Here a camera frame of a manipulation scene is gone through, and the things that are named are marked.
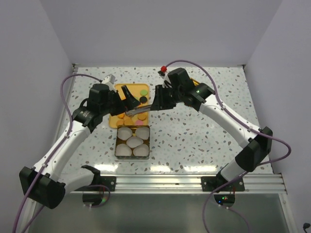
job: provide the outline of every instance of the white oval object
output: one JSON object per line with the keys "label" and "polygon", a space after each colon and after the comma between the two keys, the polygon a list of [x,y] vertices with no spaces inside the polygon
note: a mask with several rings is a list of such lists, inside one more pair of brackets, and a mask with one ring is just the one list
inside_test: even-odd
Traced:
{"label": "white oval object", "polygon": [[130,137],[127,141],[126,144],[130,147],[130,148],[135,148],[138,147],[139,145],[143,144],[143,141],[141,138],[139,137]]}
{"label": "white oval object", "polygon": [[150,129],[147,127],[140,127],[136,129],[135,134],[137,137],[140,137],[142,140],[147,140],[150,135]]}
{"label": "white oval object", "polygon": [[148,156],[149,154],[149,147],[146,144],[142,144],[136,147],[133,151],[135,156]]}
{"label": "white oval object", "polygon": [[133,135],[133,132],[130,128],[121,127],[118,129],[118,138],[121,140],[127,140]]}
{"label": "white oval object", "polygon": [[116,148],[116,156],[131,156],[132,150],[126,144],[119,144]]}

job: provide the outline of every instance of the yellow tray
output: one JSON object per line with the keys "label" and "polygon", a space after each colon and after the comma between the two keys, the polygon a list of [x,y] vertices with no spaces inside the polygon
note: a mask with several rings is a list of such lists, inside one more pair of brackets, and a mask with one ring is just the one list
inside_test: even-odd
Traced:
{"label": "yellow tray", "polygon": [[[141,106],[148,105],[148,103],[149,103],[149,86],[147,84],[144,84],[144,83],[119,83],[119,84],[116,84],[115,89],[118,90],[118,93],[120,95],[121,100],[125,99],[125,96],[124,96],[123,91],[121,89],[121,87],[123,85],[126,85],[128,90],[131,92],[131,94],[134,97],[137,97],[138,100],[142,96],[140,94],[140,91],[141,90],[147,90],[148,94],[145,96],[147,98],[147,102],[144,104],[141,104]],[[143,125],[148,125],[148,118],[149,118],[149,114],[147,113],[146,119],[142,121]],[[131,119],[135,125],[135,122],[138,120],[138,116],[135,115],[135,116],[131,117]],[[116,129],[117,128],[116,124],[117,124],[118,120],[121,120],[120,118],[118,118],[118,116],[110,116],[109,117],[109,126],[113,129]]]}

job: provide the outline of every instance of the white wall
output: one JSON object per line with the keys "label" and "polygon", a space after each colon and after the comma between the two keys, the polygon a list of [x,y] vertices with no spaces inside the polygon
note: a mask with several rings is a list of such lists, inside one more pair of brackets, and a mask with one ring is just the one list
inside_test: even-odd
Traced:
{"label": "white wall", "polygon": [[83,65],[246,64],[281,0],[41,0]]}
{"label": "white wall", "polygon": [[[274,165],[282,172],[297,225],[311,222],[311,1],[283,0],[246,66],[262,125],[293,148]],[[273,144],[274,158],[285,146]]]}
{"label": "white wall", "polygon": [[71,64],[38,0],[0,1],[0,231],[22,200],[18,173],[51,146]]}

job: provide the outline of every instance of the gray floor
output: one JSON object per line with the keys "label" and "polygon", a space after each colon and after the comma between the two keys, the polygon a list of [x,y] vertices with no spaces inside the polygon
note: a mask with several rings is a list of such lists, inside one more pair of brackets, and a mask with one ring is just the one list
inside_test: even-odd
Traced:
{"label": "gray floor", "polygon": [[[81,194],[70,194],[54,210],[45,209],[31,233],[204,233],[202,205],[206,195],[121,195],[91,211]],[[250,222],[252,233],[287,233],[278,195],[237,195],[233,208]],[[212,233],[246,233],[235,213],[207,205]]]}

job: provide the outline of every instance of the container with compartments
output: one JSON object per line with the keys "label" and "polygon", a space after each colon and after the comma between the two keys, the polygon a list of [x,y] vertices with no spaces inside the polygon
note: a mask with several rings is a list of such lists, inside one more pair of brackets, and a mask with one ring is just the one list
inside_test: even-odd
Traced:
{"label": "container with compartments", "polygon": [[115,156],[118,159],[149,159],[150,127],[118,126]]}

